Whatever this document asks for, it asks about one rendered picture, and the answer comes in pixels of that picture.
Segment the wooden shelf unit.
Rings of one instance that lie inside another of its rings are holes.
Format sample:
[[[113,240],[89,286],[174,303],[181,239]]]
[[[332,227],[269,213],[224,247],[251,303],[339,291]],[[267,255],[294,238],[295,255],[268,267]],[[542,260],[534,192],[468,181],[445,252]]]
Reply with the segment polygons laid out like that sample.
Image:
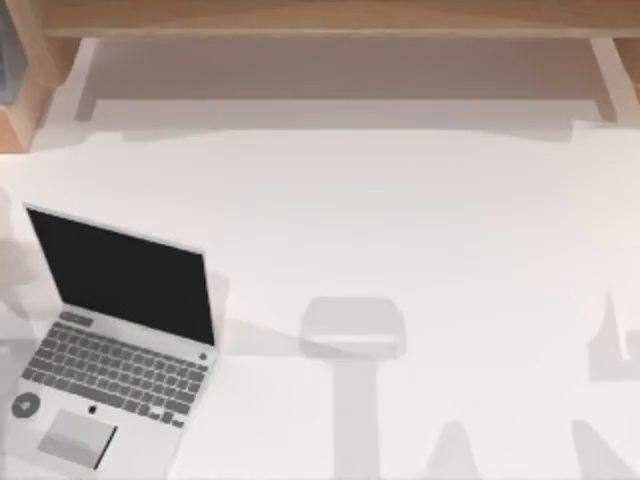
[[[29,149],[82,39],[114,36],[610,38],[640,102],[640,0],[0,0],[26,55],[0,153]]]

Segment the silver open laptop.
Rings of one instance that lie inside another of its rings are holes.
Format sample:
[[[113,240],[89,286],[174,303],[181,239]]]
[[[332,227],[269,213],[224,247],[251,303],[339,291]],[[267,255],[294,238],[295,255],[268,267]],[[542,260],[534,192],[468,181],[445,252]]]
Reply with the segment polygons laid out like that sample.
[[[27,480],[166,480],[219,350],[204,252],[33,204],[62,307],[2,447]]]

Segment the grey cabinet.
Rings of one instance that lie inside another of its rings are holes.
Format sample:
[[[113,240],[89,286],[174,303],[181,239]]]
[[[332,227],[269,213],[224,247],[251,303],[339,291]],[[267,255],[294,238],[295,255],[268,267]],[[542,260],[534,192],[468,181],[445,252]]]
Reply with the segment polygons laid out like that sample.
[[[0,106],[16,100],[26,68],[25,52],[6,0],[0,0]]]

